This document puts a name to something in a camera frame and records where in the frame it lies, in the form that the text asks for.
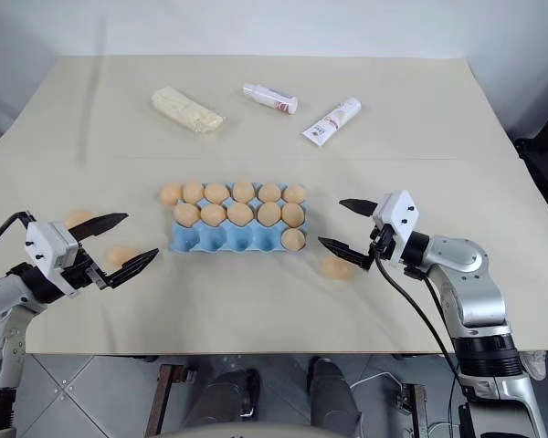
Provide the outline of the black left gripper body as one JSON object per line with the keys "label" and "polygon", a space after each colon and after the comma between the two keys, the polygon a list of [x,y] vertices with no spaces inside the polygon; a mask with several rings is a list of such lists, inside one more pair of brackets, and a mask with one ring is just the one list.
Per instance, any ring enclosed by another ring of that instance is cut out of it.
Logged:
{"label": "black left gripper body", "polygon": [[62,277],[76,290],[91,284],[99,289],[110,287],[107,274],[100,269],[88,252],[80,246],[72,266],[63,269]]}

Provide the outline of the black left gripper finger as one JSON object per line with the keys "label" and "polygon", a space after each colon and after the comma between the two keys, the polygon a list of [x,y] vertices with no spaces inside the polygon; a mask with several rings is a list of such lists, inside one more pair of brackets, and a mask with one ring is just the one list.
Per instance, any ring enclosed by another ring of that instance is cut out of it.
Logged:
{"label": "black left gripper finger", "polygon": [[110,231],[128,216],[126,213],[105,214],[78,224],[68,231],[77,241],[83,241],[88,237],[98,236]]}
{"label": "black left gripper finger", "polygon": [[94,265],[94,284],[99,289],[107,287],[116,288],[139,275],[159,254],[159,249],[154,248],[141,253],[127,262],[120,269],[108,275],[97,264]]}

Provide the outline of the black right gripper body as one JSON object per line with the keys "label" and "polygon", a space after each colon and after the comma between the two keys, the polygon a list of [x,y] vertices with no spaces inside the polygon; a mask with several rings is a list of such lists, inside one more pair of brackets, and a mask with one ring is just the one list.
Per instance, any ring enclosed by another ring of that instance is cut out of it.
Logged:
{"label": "black right gripper body", "polygon": [[378,265],[379,260],[389,261],[395,250],[395,231],[390,224],[382,227],[376,225],[370,234],[371,244],[369,254]]}

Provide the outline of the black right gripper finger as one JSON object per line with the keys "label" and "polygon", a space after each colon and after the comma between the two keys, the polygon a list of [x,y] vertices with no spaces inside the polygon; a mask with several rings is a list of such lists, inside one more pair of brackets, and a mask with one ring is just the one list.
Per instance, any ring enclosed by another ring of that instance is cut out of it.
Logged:
{"label": "black right gripper finger", "polygon": [[318,237],[318,241],[335,256],[342,260],[368,271],[373,263],[370,255],[354,251],[347,244],[328,237]]}
{"label": "black right gripper finger", "polygon": [[361,199],[343,199],[339,202],[339,205],[348,208],[352,212],[363,215],[366,217],[371,217],[375,210],[375,203],[369,200]]}

